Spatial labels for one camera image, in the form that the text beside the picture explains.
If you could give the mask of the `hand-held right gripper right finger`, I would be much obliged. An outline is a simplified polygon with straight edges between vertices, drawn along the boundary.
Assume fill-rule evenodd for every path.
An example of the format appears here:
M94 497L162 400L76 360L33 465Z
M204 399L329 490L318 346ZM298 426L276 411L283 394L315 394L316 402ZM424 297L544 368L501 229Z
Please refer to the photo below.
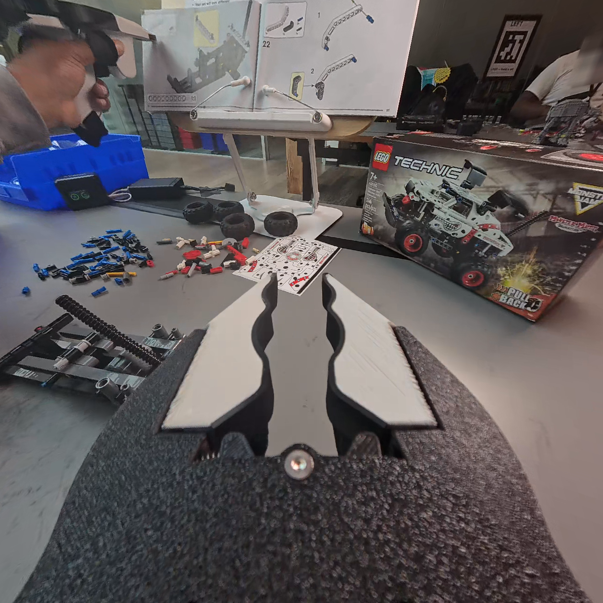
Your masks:
M381 428L437 427L393 323L333 275L323 275L322 285L335 399Z

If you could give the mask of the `white sticker sheet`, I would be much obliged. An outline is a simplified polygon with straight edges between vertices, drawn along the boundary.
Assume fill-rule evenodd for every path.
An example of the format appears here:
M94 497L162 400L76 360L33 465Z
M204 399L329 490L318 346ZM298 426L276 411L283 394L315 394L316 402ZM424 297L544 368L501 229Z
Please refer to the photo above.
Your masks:
M233 274L253 282L275 274L278 290L300 296L339 251L339 247L315 239L297 235L280 237L248 258Z

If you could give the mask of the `black printed tag sign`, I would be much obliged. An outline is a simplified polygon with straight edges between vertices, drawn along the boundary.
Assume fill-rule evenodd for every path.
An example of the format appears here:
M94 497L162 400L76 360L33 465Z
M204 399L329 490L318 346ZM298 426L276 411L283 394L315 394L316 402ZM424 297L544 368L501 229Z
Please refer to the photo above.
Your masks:
M540 14L507 14L503 18L483 81L516 77L542 20Z

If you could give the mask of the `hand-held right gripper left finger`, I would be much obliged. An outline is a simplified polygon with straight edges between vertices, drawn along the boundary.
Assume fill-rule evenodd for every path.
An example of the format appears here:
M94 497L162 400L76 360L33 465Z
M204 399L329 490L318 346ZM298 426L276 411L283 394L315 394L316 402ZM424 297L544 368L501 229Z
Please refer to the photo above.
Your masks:
M162 431L215 429L265 397L277 292L276 274L265 275L208 323Z

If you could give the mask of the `blue plastic bin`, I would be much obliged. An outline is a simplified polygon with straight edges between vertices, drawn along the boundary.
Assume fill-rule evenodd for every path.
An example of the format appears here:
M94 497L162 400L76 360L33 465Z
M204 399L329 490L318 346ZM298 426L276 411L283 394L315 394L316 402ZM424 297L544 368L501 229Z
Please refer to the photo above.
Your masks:
M76 134L61 134L51 137L50 147L6 156L1 201L42 211L67 209L55 181L81 174L97 174L107 192L148 178L140 137L110 133L93 147Z

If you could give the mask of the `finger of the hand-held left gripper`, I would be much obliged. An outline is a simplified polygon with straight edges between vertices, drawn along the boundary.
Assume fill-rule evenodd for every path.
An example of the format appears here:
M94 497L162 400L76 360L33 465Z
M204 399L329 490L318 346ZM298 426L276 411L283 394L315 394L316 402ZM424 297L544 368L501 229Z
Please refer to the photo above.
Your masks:
M139 41L154 41L155 36L140 24L105 10L27 10L28 24L62 30L68 39L84 39L100 32Z

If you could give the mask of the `white book stand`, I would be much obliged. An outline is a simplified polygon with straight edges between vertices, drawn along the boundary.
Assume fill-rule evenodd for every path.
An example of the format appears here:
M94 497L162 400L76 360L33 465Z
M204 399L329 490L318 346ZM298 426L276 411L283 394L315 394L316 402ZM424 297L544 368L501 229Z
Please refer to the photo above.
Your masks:
M245 213L250 215L256 230L261 235L273 238L297 235L316 239L343 215L342 211L320 206L318 171L315 153L315 136L327 133L332 128L330 117L304 104L305 110L276 111L229 111L208 109L207 103L219 92L228 88L250 87L252 81L245 76L220 87L216 92L197 104L189 117L197 130L210 130L223 134L245 198L241 200ZM305 139L311 173L312 194L310 201L294 201L270 195L258 195L247 185L241 158L233 133L258 133L280 136L287 139Z

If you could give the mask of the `grey desk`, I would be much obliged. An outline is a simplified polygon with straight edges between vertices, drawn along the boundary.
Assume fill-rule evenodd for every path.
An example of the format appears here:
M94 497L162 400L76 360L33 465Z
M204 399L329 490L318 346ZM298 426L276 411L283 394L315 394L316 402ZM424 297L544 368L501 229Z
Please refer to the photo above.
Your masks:
M131 229L155 257L129 287L41 282L33 264L65 265L81 242ZM128 334L156 323L202 328L250 287L231 273L159 282L180 257L164 237L195 237L181 218L122 206L36 212L1 204L1 354L56 319L67 294ZM399 257L344 249L328 271L407 328L471 390L524 466L549 529L593 602L602 602L602 258L538 323ZM21 380L1 391L1 602L35 568L66 494L115 407Z

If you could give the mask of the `person's left hand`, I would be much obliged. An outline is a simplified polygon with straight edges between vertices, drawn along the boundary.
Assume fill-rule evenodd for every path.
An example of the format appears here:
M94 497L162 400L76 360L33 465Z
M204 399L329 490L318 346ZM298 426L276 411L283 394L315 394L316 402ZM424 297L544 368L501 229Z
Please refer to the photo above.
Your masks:
M79 127L76 99L84 87L87 68L95 62L90 46L81 39L35 38L7 64L12 75L49 128Z

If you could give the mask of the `dark toy set box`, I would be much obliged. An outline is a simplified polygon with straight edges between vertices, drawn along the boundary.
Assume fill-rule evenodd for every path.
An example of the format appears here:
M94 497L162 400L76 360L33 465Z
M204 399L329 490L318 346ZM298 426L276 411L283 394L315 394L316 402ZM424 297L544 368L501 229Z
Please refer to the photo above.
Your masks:
M443 132L449 121L461 121L477 83L478 77L469 63L437 68L407 66L397 130Z

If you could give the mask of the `pile of blue black pins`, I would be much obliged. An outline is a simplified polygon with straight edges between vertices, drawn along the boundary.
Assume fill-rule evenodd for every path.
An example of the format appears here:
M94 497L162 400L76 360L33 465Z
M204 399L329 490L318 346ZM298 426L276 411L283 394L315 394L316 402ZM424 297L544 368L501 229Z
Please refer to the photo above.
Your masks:
M137 285L141 277L159 276L158 255L136 231L75 231L27 236L2 256L2 291L14 299L42 299L67 294L99 298ZM136 272L135 277L106 273Z

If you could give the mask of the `toy truck set box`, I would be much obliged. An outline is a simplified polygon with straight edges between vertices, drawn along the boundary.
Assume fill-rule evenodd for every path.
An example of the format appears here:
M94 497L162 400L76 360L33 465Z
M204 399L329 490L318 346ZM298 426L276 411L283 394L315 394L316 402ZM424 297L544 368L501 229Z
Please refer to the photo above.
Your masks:
M359 231L536 322L602 255L602 146L377 137Z

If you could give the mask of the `black grey toy chassis assembly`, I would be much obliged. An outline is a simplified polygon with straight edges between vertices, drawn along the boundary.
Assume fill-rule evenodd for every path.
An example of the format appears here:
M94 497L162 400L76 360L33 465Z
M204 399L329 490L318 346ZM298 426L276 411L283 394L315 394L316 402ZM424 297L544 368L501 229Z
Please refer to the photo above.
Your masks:
M160 323L149 336L127 335L67 295L56 305L63 314L1 358L2 380L95 393L121 405L185 338Z

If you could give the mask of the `pile of red white pieces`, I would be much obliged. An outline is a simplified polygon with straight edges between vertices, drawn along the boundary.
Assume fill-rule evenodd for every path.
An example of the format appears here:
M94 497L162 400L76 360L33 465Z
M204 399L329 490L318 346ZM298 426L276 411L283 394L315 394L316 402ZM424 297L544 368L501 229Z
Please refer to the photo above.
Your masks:
M182 260L175 269L164 273L158 280L168 280L179 274L192 277L197 272L220 274L242 268L250 268L253 271L258 265L258 259L255 255L244 254L249 242L246 236L243 239L227 237L215 241L208 241L207 237L199 240L176 237L175 241L163 238L158 244L173 244L177 250L182 251Z

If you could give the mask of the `building instruction booklet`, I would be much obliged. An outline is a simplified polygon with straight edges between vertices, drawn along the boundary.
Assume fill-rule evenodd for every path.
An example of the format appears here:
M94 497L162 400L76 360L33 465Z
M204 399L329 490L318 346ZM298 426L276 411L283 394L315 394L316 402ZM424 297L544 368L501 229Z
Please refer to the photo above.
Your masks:
M395 115L418 1L188 1L148 10L145 109Z

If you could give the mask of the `small black display device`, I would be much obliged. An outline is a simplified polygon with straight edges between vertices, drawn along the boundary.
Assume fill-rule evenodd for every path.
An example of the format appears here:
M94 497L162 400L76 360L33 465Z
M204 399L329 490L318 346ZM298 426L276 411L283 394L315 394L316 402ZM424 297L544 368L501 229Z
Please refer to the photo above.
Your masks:
M55 179L54 185L72 211L107 206L111 198L98 174L84 173Z

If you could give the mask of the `grey brick model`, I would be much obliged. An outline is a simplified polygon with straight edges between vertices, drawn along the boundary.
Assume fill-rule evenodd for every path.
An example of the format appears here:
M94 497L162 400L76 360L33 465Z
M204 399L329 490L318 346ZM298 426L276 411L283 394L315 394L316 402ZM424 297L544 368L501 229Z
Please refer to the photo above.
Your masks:
M584 136L587 127L596 124L600 110L588 99L562 100L549 110L545 126L534 143L542 147L566 148L569 143Z

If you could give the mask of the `wooden table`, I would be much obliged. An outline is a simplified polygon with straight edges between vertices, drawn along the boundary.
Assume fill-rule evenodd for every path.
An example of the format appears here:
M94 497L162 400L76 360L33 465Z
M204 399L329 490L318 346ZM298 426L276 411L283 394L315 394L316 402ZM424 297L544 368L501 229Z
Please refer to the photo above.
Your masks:
M169 111L183 129L188 132L221 133L229 149L239 181L245 193L247 186L241 158L234 134L258 134L286 139L308 141L311 166L313 200L320 199L316 167L316 140L345 140L360 135L374 121L373 117L329 117L326 113L316 116L315 110L306 111L225 111L198 110L195 118L184 111Z

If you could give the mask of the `black power adapter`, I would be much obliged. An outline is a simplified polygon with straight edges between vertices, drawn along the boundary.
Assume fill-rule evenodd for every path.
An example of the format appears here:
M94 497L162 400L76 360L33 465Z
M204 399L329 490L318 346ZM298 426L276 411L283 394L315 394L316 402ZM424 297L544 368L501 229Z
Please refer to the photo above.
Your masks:
M133 201L177 200L185 196L182 178L143 178L129 185L127 192Z

